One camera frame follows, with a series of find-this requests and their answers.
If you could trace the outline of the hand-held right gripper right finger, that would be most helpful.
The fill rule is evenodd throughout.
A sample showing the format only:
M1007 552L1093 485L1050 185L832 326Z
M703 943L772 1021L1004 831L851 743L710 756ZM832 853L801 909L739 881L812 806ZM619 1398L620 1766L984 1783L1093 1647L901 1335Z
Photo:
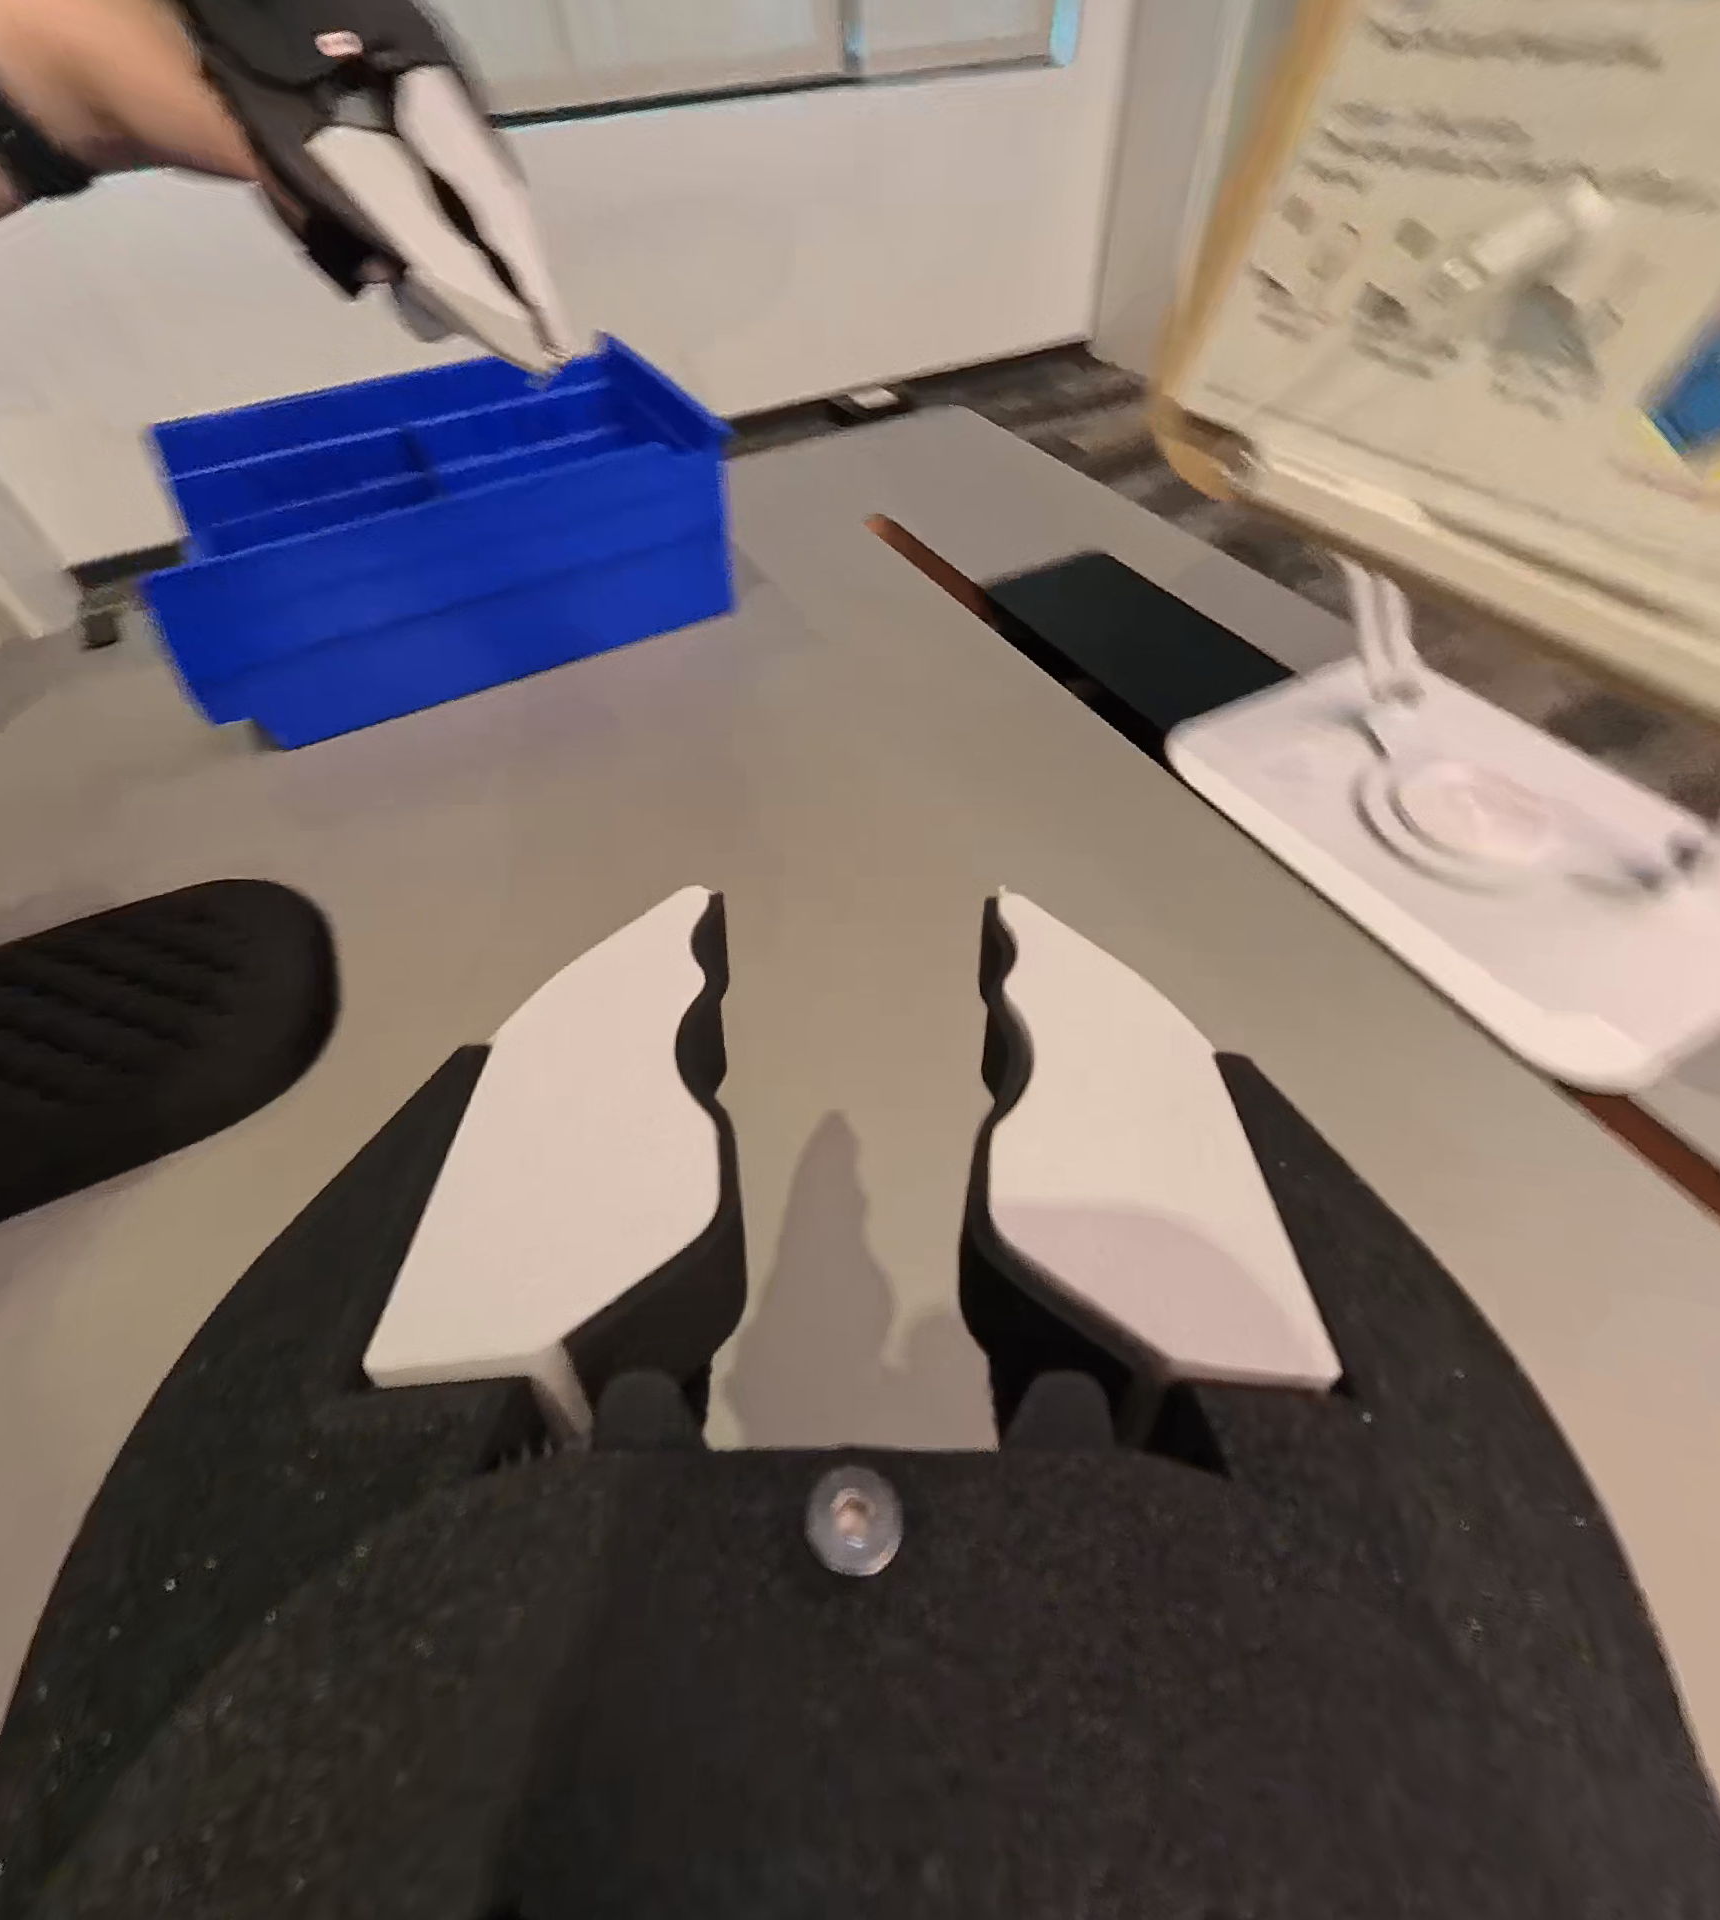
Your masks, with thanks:
M1001 1434L1089 1379L1126 1444L1199 1386L1340 1386L1336 1353L1208 1036L1126 963L1004 888L982 906L961 1311Z

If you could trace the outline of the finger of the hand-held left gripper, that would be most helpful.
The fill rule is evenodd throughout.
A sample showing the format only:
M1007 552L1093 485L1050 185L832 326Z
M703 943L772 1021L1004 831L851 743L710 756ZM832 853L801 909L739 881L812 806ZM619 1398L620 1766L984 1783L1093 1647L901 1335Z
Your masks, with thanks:
M463 334L521 368L533 328L489 253L445 211L425 167L392 135L331 128L306 145L391 263L392 295L426 339Z
M577 326L528 181L455 68L423 64L398 81L398 137L433 196L433 232L411 268L418 301L528 372L565 371Z

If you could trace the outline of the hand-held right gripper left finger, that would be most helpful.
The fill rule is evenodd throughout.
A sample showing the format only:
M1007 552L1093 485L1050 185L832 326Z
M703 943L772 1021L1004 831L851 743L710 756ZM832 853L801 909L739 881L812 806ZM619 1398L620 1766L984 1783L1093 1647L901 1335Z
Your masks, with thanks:
M369 1337L370 1386L523 1383L580 1446L612 1380L710 1379L750 1297L729 987L726 899L688 884L497 1028Z

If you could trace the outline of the blue plastic bin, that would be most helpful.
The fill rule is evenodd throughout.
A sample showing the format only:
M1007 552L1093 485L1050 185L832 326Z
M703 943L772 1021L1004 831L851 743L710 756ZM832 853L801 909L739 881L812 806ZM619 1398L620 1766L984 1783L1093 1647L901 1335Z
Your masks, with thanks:
M278 750L737 605L730 426L626 345L497 356L159 423L180 563L144 580L213 726Z

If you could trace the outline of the person's left forearm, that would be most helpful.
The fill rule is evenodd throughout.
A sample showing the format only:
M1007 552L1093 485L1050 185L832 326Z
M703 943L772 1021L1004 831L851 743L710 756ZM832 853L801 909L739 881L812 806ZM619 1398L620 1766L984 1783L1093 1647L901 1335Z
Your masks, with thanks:
M0 222L54 185L156 170L264 185L178 8L0 2Z

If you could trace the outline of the grey desk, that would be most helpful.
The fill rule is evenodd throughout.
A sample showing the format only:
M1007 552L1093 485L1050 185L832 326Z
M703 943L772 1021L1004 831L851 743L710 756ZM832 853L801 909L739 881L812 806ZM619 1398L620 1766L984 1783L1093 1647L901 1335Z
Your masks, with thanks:
M876 530L1087 551L1313 661L1329 618L965 411L729 467L729 618L293 755L143 625L0 648L0 943L213 879L334 927L342 1018L253 1120L0 1226L0 1721L81 1521L225 1290L461 1044L688 884L724 897L752 1321L720 1442L989 1438L955 1261L984 899L1256 1060L1536 1383L1720 1790L1720 1223L1520 1068Z

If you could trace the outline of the white sign stand base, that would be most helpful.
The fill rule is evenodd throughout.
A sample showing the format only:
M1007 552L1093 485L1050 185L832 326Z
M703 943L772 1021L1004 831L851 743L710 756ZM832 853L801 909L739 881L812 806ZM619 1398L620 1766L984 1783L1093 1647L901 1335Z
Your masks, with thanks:
M1353 654L1168 730L1178 780L1570 1088L1643 1092L1720 1040L1720 813L1441 678L1404 590L1333 564Z

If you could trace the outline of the black wrist rest pad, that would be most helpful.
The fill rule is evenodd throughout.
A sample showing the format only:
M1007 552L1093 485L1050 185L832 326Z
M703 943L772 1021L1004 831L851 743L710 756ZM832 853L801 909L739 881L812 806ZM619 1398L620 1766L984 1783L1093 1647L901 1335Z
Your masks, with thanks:
M322 909L219 879L0 943L0 1226L234 1128L340 1015Z

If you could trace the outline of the instruction sign board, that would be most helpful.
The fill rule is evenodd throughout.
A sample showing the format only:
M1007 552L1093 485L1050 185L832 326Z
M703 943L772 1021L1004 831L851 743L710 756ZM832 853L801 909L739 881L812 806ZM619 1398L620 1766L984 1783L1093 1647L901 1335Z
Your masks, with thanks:
M1581 179L1588 249L1442 280ZM1204 492L1720 728L1720 4L1300 4L1154 426Z

